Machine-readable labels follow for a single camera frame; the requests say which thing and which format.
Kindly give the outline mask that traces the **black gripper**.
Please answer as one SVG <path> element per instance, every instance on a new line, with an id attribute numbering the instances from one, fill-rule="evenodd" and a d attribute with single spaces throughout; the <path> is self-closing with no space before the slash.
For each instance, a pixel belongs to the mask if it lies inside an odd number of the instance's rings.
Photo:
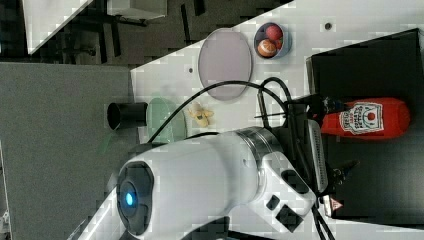
<path id="1" fill-rule="evenodd" d="M 334 194 L 337 186 L 344 181 L 344 178 L 340 168 L 332 168 L 325 160 L 328 186 L 322 193 L 317 191 L 307 121 L 316 121 L 321 129 L 326 114 L 339 113 L 343 109 L 343 102 L 317 94 L 289 99 L 284 101 L 282 112 L 282 115 L 286 118 L 285 123 L 273 129 L 281 144 L 288 150 L 289 160 L 300 177 L 319 197 Z"/>

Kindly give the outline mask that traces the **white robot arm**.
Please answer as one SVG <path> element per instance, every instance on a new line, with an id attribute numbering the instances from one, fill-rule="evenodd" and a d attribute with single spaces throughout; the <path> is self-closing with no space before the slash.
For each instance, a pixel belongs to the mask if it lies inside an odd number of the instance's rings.
<path id="1" fill-rule="evenodd" d="M 147 146 L 120 170 L 117 209 L 136 240 L 300 240 L 311 215 L 319 240 L 335 236 L 319 213 L 328 175 L 308 108 L 287 101 L 282 127 L 248 127 Z"/>

